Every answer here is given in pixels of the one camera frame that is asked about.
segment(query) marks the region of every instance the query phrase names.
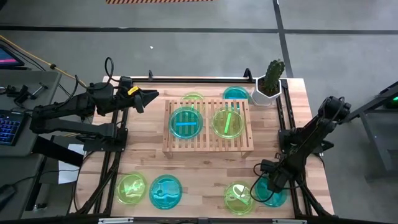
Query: keyboard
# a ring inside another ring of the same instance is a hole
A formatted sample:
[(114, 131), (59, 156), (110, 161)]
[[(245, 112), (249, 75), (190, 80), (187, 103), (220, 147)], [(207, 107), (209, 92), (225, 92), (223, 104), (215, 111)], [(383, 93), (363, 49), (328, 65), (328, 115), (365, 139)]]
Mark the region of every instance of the keyboard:
[(26, 119), (25, 113), (0, 110), (0, 145), (14, 146)]

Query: monitor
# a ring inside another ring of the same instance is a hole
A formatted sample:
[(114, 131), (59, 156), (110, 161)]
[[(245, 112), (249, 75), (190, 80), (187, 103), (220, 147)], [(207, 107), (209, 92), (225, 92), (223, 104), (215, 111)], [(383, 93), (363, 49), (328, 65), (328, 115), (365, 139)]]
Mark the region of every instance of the monitor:
[(25, 63), (17, 58), (7, 47), (0, 45), (0, 68), (24, 66)]

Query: gray floor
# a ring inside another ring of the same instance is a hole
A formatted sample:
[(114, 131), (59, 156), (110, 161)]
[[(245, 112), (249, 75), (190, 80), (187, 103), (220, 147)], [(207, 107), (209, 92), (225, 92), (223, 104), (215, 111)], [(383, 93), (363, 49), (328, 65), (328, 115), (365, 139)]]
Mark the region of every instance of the gray floor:
[[(280, 0), (285, 29), (398, 29), (394, 0)], [(2, 24), (27, 26), (214, 27), (276, 29), (272, 0), (105, 5), (97, 0), (13, 0)], [(240, 77), (262, 75), (283, 58), (278, 34), (82, 33), (2, 31), (21, 47), (86, 82), (100, 81), (110, 56), (120, 75)], [(313, 114), (327, 96), (353, 108), (397, 81), (398, 35), (286, 35), (294, 77), (304, 78)], [(73, 81), (62, 78), (72, 89)], [(61, 91), (55, 96), (64, 100)], [(344, 218), (398, 222), (396, 180), (367, 183), (382, 164), (359, 120), (327, 138), (326, 175), (335, 213)]]

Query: petri dish lid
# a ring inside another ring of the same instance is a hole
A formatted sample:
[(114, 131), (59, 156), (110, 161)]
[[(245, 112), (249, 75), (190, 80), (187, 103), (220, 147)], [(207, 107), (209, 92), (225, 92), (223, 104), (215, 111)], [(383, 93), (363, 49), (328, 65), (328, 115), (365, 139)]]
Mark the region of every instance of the petri dish lid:
[(190, 92), (182, 97), (183, 100), (203, 100), (205, 97), (197, 92)]
[(156, 178), (149, 189), (150, 202), (159, 209), (167, 210), (176, 206), (182, 197), (180, 181), (172, 175)]
[(179, 139), (191, 139), (198, 135), (202, 128), (201, 114), (191, 107), (178, 108), (169, 119), (169, 130)]
[(238, 112), (228, 108), (217, 111), (211, 125), (218, 136), (225, 139), (234, 139), (242, 134), (244, 122)]
[(228, 87), (223, 93), (224, 99), (250, 99), (250, 94), (243, 87), (231, 86)]
[(245, 215), (254, 208), (250, 187), (245, 182), (233, 182), (224, 192), (224, 203), (228, 210), (237, 215)]
[(137, 204), (145, 196), (146, 180), (138, 172), (125, 175), (116, 186), (116, 196), (124, 204)]
[[(254, 186), (254, 190), (259, 200), (266, 200), (272, 194), (272, 191), (267, 189), (268, 181), (269, 179), (267, 177), (261, 178)], [(285, 203), (286, 198), (287, 191), (282, 190), (279, 193), (274, 193), (273, 196), (268, 201), (263, 202), (263, 204), (270, 207), (279, 207)]]

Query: desk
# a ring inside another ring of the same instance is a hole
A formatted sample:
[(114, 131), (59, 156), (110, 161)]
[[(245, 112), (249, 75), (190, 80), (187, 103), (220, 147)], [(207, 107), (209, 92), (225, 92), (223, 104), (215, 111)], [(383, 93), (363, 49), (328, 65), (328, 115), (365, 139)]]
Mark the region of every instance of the desk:
[[(23, 105), (27, 109), (33, 109), (38, 105), (48, 105), (51, 103), (57, 90), (58, 83), (61, 79), (61, 74), (57, 72), (41, 72), (41, 71), (22, 71), (22, 70), (0, 70), (0, 85), (12, 85), (19, 91), (22, 85), (28, 87), (28, 91), (33, 93), (39, 88), (39, 82), (48, 86), (48, 90), (40, 93), (36, 100), (26, 100)], [(11, 110), (17, 107), (14, 99), (6, 95), (0, 95), (0, 110)], [(19, 135), (18, 141), (15, 146), (0, 146), (1, 156), (27, 156), (33, 149), (37, 139), (37, 134), (34, 134), (30, 129), (30, 120), (27, 122)]]
[[(290, 98), (297, 127), (304, 126), (312, 115), (308, 104), (307, 92), (303, 79), (288, 79)], [(183, 196), (180, 203), (171, 210), (156, 209), (147, 195), (135, 207), (126, 206), (114, 199), (112, 216), (127, 217), (215, 217), (238, 218), (224, 208), (223, 194), (225, 188), (236, 180), (253, 184), (257, 176), (253, 174), (254, 164), (261, 159), (275, 160), (278, 152), (277, 131), (280, 129), (276, 104), (268, 107), (251, 105), (251, 124), (254, 139), (254, 152), (246, 159), (233, 152), (175, 154), (167, 159), (162, 153), (165, 100), (179, 100), (190, 92), (197, 91), (206, 99), (220, 99), (223, 91), (231, 86), (225, 83), (138, 83), (142, 89), (156, 89), (160, 95), (147, 107), (143, 114), (130, 108), (126, 127), (129, 129), (127, 146), (122, 153), (118, 178), (134, 170), (141, 172), (148, 185), (162, 175), (176, 176), (183, 185)], [(242, 84), (248, 92), (253, 84)], [(93, 124), (110, 123), (112, 114), (105, 117), (96, 115)], [(95, 153), (84, 164), (77, 185), (77, 199), (85, 202), (98, 185), (103, 153)], [(326, 211), (333, 213), (325, 171), (321, 161), (310, 156), (307, 161), (307, 183), (314, 196)], [(298, 190), (300, 208), (304, 210), (302, 194)], [(270, 208), (256, 202), (256, 209), (244, 218), (293, 218), (291, 198), (283, 206)]]
[[(23, 178), (36, 175), (43, 158), (40, 154), (31, 154), (26, 157), (0, 158), (0, 186), (12, 184)], [(21, 218), (35, 181), (36, 178), (31, 178), (16, 185), (17, 193), (1, 210), (0, 220), (17, 220)]]

